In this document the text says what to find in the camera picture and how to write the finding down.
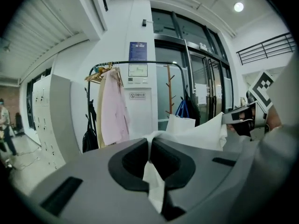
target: pink shirt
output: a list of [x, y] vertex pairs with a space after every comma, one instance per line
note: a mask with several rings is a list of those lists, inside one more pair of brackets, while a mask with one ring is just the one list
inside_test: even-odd
[[112, 69], [104, 73], [106, 82], [103, 92], [101, 130], [105, 145], [129, 140], [129, 117], [124, 89], [118, 84], [117, 72]]

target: brick wall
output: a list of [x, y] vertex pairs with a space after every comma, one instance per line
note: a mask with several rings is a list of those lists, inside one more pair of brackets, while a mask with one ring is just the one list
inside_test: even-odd
[[20, 113], [20, 88], [0, 85], [0, 98], [10, 113], [11, 123], [15, 124], [15, 114]]

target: railing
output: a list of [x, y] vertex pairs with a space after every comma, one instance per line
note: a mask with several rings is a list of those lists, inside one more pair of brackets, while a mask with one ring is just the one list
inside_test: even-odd
[[272, 56], [294, 52], [296, 43], [290, 33], [275, 36], [266, 41], [260, 42], [253, 46], [239, 50], [237, 54], [242, 65], [261, 59], [267, 59]]

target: white cabinet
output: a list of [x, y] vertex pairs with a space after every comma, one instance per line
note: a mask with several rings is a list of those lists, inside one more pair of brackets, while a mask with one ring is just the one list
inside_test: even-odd
[[42, 152], [54, 169], [80, 155], [71, 120], [71, 82], [49, 75], [33, 85], [33, 115]]

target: floor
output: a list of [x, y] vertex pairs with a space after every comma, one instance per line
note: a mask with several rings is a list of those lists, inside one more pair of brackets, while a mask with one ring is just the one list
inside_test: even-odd
[[2, 160], [12, 158], [14, 169], [10, 173], [11, 183], [25, 195], [29, 195], [33, 188], [50, 175], [55, 169], [49, 165], [49, 159], [43, 154], [41, 148], [26, 135], [12, 138], [17, 156], [0, 151]]

